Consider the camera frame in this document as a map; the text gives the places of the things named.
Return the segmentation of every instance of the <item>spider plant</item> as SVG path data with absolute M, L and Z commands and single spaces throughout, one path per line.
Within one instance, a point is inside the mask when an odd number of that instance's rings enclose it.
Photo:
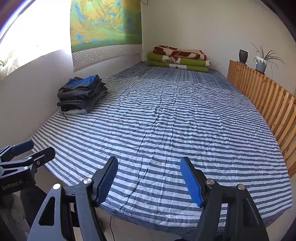
M 278 61 L 282 62 L 283 64 L 285 64 L 284 60 L 283 60 L 281 57 L 277 56 L 277 53 L 275 53 L 273 50 L 270 50 L 270 51 L 267 53 L 267 55 L 264 55 L 264 50 L 263 50 L 263 46 L 262 46 L 262 45 L 259 46 L 259 49 L 260 49 L 260 50 L 259 50 L 254 44 L 252 44 L 252 45 L 257 49 L 256 53 L 258 52 L 258 53 L 260 54 L 260 57 L 261 57 L 262 59 L 264 59 L 264 60 L 266 60 L 267 62 L 269 62 L 270 67 L 271 67 L 272 77 L 273 77 L 273 76 L 274 76 L 274 73 L 273 73 L 272 65 L 271 65 L 271 64 L 274 64 L 277 68 L 279 68 L 279 67 L 278 67 L 277 64 L 274 63 L 272 60 L 278 60 Z
M 1 66 L 5 66 L 7 64 L 7 61 L 12 57 L 12 53 L 13 51 L 10 51 L 10 53 L 8 54 L 8 57 L 5 60 L 0 60 L 0 67 Z

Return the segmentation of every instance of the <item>green blanket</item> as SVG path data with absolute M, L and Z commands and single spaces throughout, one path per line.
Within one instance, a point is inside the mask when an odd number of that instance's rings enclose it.
M 174 69 L 186 69 L 186 70 L 193 70 L 193 71 L 200 71 L 200 72 L 208 72 L 207 67 L 181 65 L 181 64 L 169 64 L 169 63 L 158 62 L 158 61 L 153 61 L 153 60 L 147 60 L 146 65 L 147 66 L 168 67 L 168 68 L 174 68 Z
M 191 58 L 171 57 L 171 56 L 157 54 L 157 53 L 154 53 L 153 51 L 147 54 L 147 58 L 149 60 L 164 62 L 169 64 L 182 64 L 182 65 L 192 65 L 192 66 L 202 66 L 202 67 L 209 67 L 211 65 L 210 61 L 191 59 Z

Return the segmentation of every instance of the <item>tiled floor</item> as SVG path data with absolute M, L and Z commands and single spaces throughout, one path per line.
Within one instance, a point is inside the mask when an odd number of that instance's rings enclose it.
M 38 169 L 35 175 L 37 186 L 46 193 L 55 183 L 61 183 L 59 179 L 54 177 L 45 167 Z M 291 179 L 293 192 L 293 200 L 296 200 L 296 175 Z M 109 227 L 110 215 L 101 209 L 96 210 L 100 221 L 103 223 L 104 233 L 107 241 L 113 241 L 113 236 Z M 287 210 L 280 218 L 267 228 L 270 241 L 280 241 L 289 229 L 291 223 L 296 217 L 296 205 Z M 133 223 L 125 222 L 117 218 L 112 218 L 111 227 L 114 233 L 115 241 L 174 241 L 180 237 L 175 234 L 169 234 L 154 230 L 149 230 Z M 82 241 L 79 228 L 74 228 L 77 241 Z

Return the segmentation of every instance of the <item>stack of folded blankets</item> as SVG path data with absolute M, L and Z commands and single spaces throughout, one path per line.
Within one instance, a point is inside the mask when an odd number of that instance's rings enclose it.
M 98 75 L 86 79 L 75 77 L 60 88 L 57 97 L 63 114 L 86 114 L 98 99 L 107 94 L 107 88 Z
M 147 54 L 147 66 L 160 66 L 175 69 L 186 69 L 208 72 L 211 65 L 207 56 L 201 50 L 182 50 L 158 45 Z

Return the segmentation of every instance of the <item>wooden slat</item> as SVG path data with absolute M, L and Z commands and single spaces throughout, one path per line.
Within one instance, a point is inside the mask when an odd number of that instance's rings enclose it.
M 265 85 L 265 90 L 263 91 L 264 93 L 263 93 L 262 101 L 261 101 L 259 109 L 258 109 L 260 113 L 262 113 L 263 107 L 264 107 L 264 105 L 266 103 L 267 95 L 268 95 L 269 90 L 270 90 L 270 85 L 271 85 L 271 82 L 270 82 L 269 79 L 267 79 L 266 80 L 266 85 Z
M 233 71 L 232 71 L 232 74 L 231 74 L 232 83 L 234 83 L 236 73 L 237 73 L 237 64 L 233 63 Z
M 277 97 L 278 97 L 278 91 L 279 91 L 279 85 L 277 84 L 275 89 L 274 89 L 274 94 L 273 94 L 273 97 L 271 99 L 271 102 L 269 103 L 269 107 L 268 107 L 268 111 L 266 113 L 266 115 L 264 115 L 264 119 L 268 122 L 269 121 L 269 118 L 274 110 L 274 104 L 277 100 Z
M 272 124 L 274 123 L 274 120 L 275 120 L 275 118 L 276 118 L 276 115 L 278 114 L 279 109 L 280 109 L 280 107 L 281 107 L 281 105 L 282 105 L 282 103 L 283 103 L 283 100 L 282 100 L 282 96 L 283 96 L 283 94 L 284 94 L 284 89 L 281 88 L 279 95 L 276 96 L 277 100 L 276 100 L 276 105 L 275 105 L 275 107 L 274 107 L 274 111 L 272 112 L 271 117 L 270 117 L 270 119 L 268 120 L 268 125 L 269 125 L 270 127 L 271 127 Z
M 247 78 L 247 66 L 243 66 L 243 72 L 242 72 L 242 78 L 241 81 L 239 83 L 239 91 L 242 92 L 244 83 L 246 82 L 246 78 Z
M 254 106 L 256 106 L 257 99 L 258 99 L 258 96 L 260 95 L 261 87 L 262 87 L 262 84 L 263 84 L 263 80 L 262 80 L 260 75 L 259 75 L 257 81 L 258 81 L 258 85 L 257 85 L 257 88 L 256 88 L 256 94 L 254 96 L 254 101 L 253 101 Z
M 248 68 L 246 81 L 244 83 L 244 87 L 243 87 L 243 90 L 242 90 L 243 95 L 246 95 L 246 93 L 247 93 L 247 88 L 248 88 L 248 86 L 250 84 L 250 79 L 251 79 L 253 71 L 255 71 L 255 70 L 253 70 L 251 68 Z
M 237 82 L 239 80 L 239 76 L 241 74 L 241 70 L 242 70 L 242 65 L 241 64 L 238 64 L 237 65 L 237 70 L 236 70 L 236 73 L 235 73 L 235 76 L 234 76 L 234 80 L 233 80 L 233 84 L 235 87 L 237 87 Z
M 296 155 L 289 158 L 286 165 L 289 172 L 296 172 Z
M 291 111 L 291 108 L 292 108 L 292 105 L 293 103 L 290 105 L 290 108 L 288 106 L 288 108 L 286 108 L 286 105 L 287 105 L 287 102 L 288 102 L 288 99 L 290 98 L 290 94 L 289 92 L 286 92 L 286 95 L 285 95 L 285 98 L 284 98 L 284 101 L 283 101 L 283 104 L 281 106 L 281 109 L 279 110 L 279 113 L 274 121 L 274 123 L 272 124 L 272 127 L 271 127 L 271 131 L 272 133 L 275 133 L 275 130 L 276 128 L 280 129 L 280 121 L 282 120 L 283 121 L 283 125 L 284 123 L 286 122 L 287 120 L 287 117 L 285 118 L 286 114 L 288 116 L 288 114 L 290 113 Z
M 278 141 L 289 175 L 296 174 L 296 98 L 267 76 L 234 61 L 227 78 L 261 113 Z
M 255 106 L 257 109 L 259 109 L 259 106 L 260 106 L 260 103 L 263 102 L 263 95 L 264 95 L 264 90 L 265 90 L 265 86 L 267 84 L 267 77 L 264 76 L 262 79 L 261 79 L 261 86 L 260 86 L 260 89 L 259 89 L 259 94 L 257 96 L 257 99 L 255 100 Z
M 259 74 L 257 74 L 256 75 L 256 79 L 255 79 L 255 81 L 253 82 L 253 90 L 252 90 L 252 92 L 251 92 L 251 96 L 250 96 L 250 100 L 252 101 L 252 103 L 254 103 L 254 98 L 255 98 L 255 95 L 256 95 L 256 91 L 258 90 L 257 89 L 257 86 L 258 86 L 258 84 L 259 84 L 259 78 L 260 78 L 260 75 Z
M 294 126 L 293 130 L 291 131 L 291 133 L 289 134 L 289 136 L 287 137 L 287 139 L 285 140 L 284 144 L 281 147 L 281 152 L 283 153 L 288 147 L 289 145 L 292 143 L 292 141 L 294 140 L 294 137 L 296 135 L 296 126 Z
M 284 155 L 284 159 L 288 160 L 295 150 L 296 150 L 296 141 L 294 141 L 294 143 L 289 147 L 287 153 Z
M 239 69 L 239 74 L 238 74 L 237 79 L 236 79 L 236 87 L 240 91 L 239 86 L 240 86 L 240 84 L 242 82 L 242 77 L 244 75 L 244 69 L 245 68 L 244 68 L 244 65 L 242 65 L 242 64 L 240 64 L 239 67 L 240 67 L 240 69 Z
M 287 123 L 287 125 L 284 129 L 284 132 L 281 134 L 280 138 L 278 139 L 279 145 L 282 145 L 283 141 L 287 137 L 287 134 L 289 133 L 289 130 L 291 129 L 291 126 L 293 125 L 293 123 L 295 121 L 295 117 L 296 117 L 296 106 L 294 107 L 294 112 L 293 112 L 289 122 Z

